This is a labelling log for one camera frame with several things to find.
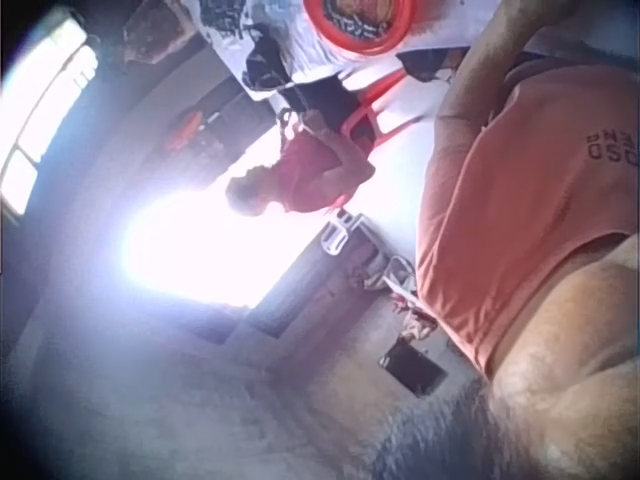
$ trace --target window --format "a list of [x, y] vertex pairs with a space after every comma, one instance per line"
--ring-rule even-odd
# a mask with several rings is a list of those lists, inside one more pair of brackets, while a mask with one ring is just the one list
[[10, 71], [0, 103], [0, 192], [24, 214], [37, 165], [98, 66], [86, 32], [68, 15]]

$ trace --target red top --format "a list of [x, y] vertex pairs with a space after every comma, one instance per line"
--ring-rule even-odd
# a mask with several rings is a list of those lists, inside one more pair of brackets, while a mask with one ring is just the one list
[[353, 193], [326, 198], [309, 187], [322, 174], [342, 165], [336, 153], [306, 130], [297, 132], [282, 148], [280, 160], [273, 166], [280, 180], [282, 204], [288, 212], [315, 212], [344, 205]]

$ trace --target skin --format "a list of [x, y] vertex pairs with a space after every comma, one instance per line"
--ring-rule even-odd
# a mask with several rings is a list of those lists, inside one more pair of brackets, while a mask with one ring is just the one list
[[[579, 3], [502, 2], [442, 103], [436, 149], [447, 148], [437, 139], [446, 139], [456, 122], [468, 126], [465, 145], [471, 148], [501, 101], [517, 54], [538, 30], [566, 18]], [[606, 472], [619, 478], [616, 469], [637, 459], [637, 302], [638, 235], [599, 239], [557, 267], [490, 361], [495, 404], [509, 405], [550, 477]], [[588, 459], [587, 467], [581, 458]]]

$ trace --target red circle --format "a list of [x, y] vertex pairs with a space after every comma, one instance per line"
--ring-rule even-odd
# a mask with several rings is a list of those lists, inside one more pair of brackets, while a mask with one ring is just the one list
[[417, 0], [394, 0], [389, 30], [376, 40], [358, 40], [340, 30], [324, 16], [322, 0], [304, 0], [304, 8], [318, 33], [334, 46], [360, 55], [375, 56], [393, 50], [407, 36], [415, 20]]

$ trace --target orange shirt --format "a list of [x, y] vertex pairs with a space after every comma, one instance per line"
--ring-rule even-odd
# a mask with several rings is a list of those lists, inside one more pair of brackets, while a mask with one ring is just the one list
[[565, 67], [516, 86], [479, 136], [461, 120], [437, 132], [419, 296], [479, 370], [562, 260], [638, 231], [638, 92], [623, 70]]

